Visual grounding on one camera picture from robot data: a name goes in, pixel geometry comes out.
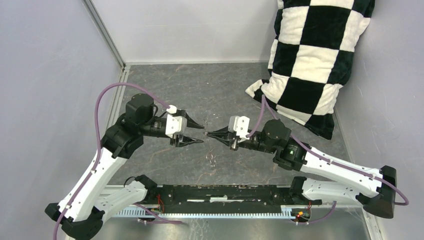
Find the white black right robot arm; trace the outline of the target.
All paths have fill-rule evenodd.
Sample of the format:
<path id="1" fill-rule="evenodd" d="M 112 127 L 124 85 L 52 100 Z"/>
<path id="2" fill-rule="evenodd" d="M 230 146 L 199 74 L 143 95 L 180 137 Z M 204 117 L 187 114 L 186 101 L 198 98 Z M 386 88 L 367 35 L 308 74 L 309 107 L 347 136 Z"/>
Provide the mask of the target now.
<path id="1" fill-rule="evenodd" d="M 231 150 L 244 148 L 273 154 L 272 161 L 280 168 L 325 177 L 320 181 L 295 177 L 289 199 L 295 204 L 304 201 L 338 202 L 360 205 L 377 217 L 394 217 L 397 183 L 395 168 L 365 167 L 327 155 L 304 142 L 297 142 L 280 120 L 265 123 L 261 131 L 248 130 L 249 118 L 233 116 L 228 126 L 206 135 Z"/>

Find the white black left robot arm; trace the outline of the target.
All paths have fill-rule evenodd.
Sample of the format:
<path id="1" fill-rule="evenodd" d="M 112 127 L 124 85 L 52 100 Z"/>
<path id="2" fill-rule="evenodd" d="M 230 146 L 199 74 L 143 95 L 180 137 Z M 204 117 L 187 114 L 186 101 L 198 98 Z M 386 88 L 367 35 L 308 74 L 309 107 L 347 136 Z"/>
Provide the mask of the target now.
<path id="1" fill-rule="evenodd" d="M 185 110 L 170 106 L 167 116 L 157 116 L 158 107 L 146 93 L 135 94 L 126 103 L 125 113 L 109 127 L 100 141 L 100 151 L 77 185 L 59 203 L 50 203 L 45 213 L 61 225 L 63 232 L 75 240 L 90 240 L 103 224 L 129 205 L 157 198 L 155 183 L 138 176 L 126 187 L 100 198 L 112 176 L 141 147 L 145 137 L 165 138 L 175 147 L 201 143 L 184 136 L 186 128 L 203 129 Z"/>

